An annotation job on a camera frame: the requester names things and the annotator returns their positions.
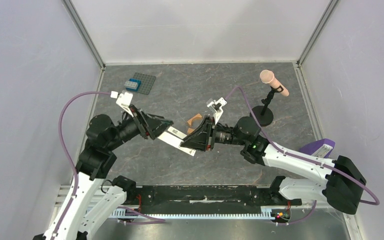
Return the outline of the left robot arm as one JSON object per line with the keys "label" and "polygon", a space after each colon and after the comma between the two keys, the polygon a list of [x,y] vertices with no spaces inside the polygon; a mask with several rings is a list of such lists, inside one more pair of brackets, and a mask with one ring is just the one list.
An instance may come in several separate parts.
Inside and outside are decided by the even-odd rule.
{"label": "left robot arm", "polygon": [[75,166],[74,182],[63,208],[45,233],[34,236],[35,240],[91,240],[120,205],[132,204],[136,200],[136,182],[118,176],[104,197],[87,210],[117,159],[113,152],[115,149],[136,136],[155,140],[173,125],[172,120],[147,114],[132,104],[128,109],[132,115],[118,125],[106,114],[91,119],[85,147]]}

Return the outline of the white remote battery cover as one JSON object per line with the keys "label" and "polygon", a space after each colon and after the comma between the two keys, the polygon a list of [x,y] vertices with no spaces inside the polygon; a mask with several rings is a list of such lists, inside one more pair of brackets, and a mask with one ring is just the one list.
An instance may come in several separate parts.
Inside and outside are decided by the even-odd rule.
{"label": "white remote battery cover", "polygon": [[169,133],[171,133],[172,135],[177,136],[177,137],[178,137],[179,139],[181,139],[181,140],[183,140],[184,138],[187,137],[187,135],[186,135],[185,133],[181,132],[180,130],[178,130],[178,129],[172,127],[172,126],[170,126],[170,127],[167,129],[167,131],[168,131]]}

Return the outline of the white remote control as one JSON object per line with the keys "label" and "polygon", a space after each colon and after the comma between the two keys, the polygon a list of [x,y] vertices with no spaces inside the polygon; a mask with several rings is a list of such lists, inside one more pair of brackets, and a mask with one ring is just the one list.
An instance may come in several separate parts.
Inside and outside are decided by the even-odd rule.
{"label": "white remote control", "polygon": [[183,153],[186,153],[190,156],[194,156],[196,153],[196,150],[187,148],[187,147],[181,147],[181,143],[183,142],[182,139],[179,137],[172,135],[169,132],[163,132],[160,136],[157,137],[159,140],[165,142],[166,144],[174,147],[175,149],[178,149],[182,151]]}

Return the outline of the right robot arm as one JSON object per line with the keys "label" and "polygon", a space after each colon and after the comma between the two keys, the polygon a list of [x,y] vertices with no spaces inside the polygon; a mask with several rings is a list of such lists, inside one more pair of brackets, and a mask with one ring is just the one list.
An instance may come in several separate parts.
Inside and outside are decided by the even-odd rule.
{"label": "right robot arm", "polygon": [[212,150],[215,144],[243,146],[240,154],[249,163],[301,176],[276,177],[268,191],[273,203],[295,199],[323,201],[342,213],[356,214],[367,181],[350,158],[322,158],[290,150],[269,142],[260,132],[260,126],[250,116],[241,117],[234,127],[206,116],[180,146],[201,152]]}

